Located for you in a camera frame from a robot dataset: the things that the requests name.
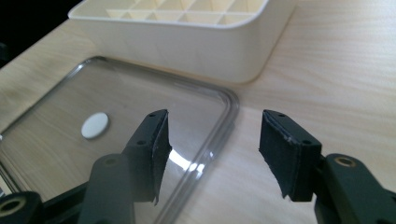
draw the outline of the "white plastic tray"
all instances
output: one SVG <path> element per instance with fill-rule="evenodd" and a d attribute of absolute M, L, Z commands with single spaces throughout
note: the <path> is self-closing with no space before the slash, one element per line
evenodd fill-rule
<path fill-rule="evenodd" d="M 86 0 L 69 12 L 105 56 L 247 82 L 296 0 Z"/>

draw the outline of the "clear plastic lid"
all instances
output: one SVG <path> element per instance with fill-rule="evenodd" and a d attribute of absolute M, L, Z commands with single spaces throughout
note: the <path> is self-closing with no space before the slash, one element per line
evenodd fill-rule
<path fill-rule="evenodd" d="M 231 91 L 91 58 L 2 133 L 2 175 L 14 191 L 33 190 L 46 201 L 86 182 L 97 159 L 121 153 L 144 117 L 160 109 L 169 111 L 173 147 L 160 201 L 134 208 L 136 223 L 171 222 L 233 128 L 238 101 Z M 108 115 L 109 125 L 88 140 L 81 127 L 97 112 Z M 117 190 L 117 184 L 110 190 Z"/>

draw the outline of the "screw hole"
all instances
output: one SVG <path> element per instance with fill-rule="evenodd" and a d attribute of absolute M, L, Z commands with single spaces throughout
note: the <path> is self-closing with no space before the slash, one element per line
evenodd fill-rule
<path fill-rule="evenodd" d="M 26 204 L 26 199 L 24 197 L 13 198 L 0 204 L 0 217 L 5 217 L 11 215 Z"/>
<path fill-rule="evenodd" d="M 139 146 L 143 146 L 143 145 L 146 144 L 146 141 L 138 141 L 137 144 L 138 144 Z"/>

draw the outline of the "light wood surface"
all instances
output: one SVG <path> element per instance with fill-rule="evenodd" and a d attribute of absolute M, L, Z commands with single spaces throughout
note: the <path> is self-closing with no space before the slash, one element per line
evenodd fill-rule
<path fill-rule="evenodd" d="M 289 115 L 323 144 L 324 155 L 356 157 L 396 191 L 395 36 L 394 1 L 301 1 L 262 74 L 244 85 L 224 83 L 241 104 L 235 129 L 177 223 L 316 223 L 312 203 L 282 199 L 258 152 L 263 109 Z M 0 132 L 74 66 L 100 54 L 67 21 L 0 70 Z"/>

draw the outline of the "wooden table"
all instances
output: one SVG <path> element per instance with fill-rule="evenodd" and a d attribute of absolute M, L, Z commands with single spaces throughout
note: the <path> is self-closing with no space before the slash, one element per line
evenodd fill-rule
<path fill-rule="evenodd" d="M 395 52 L 393 0 L 301 1 L 256 80 L 218 83 L 238 95 L 240 113 L 177 223 L 316 223 L 313 203 L 282 199 L 258 152 L 263 109 L 289 115 L 324 155 L 356 157 L 396 191 Z M 101 52 L 66 21 L 3 67 L 0 132 L 94 55 Z"/>

